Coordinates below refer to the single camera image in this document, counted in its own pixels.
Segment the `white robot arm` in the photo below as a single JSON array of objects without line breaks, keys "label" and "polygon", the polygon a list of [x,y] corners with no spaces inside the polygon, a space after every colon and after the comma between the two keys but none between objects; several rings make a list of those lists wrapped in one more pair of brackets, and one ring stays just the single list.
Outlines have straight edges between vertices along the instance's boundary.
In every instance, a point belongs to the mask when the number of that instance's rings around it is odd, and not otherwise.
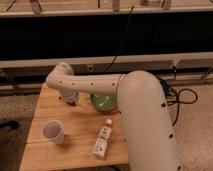
[{"label": "white robot arm", "polygon": [[131,171],[183,171],[166,98],[160,81],[146,71],[76,76],[58,63],[46,84],[71,101],[76,92],[117,98]]}]

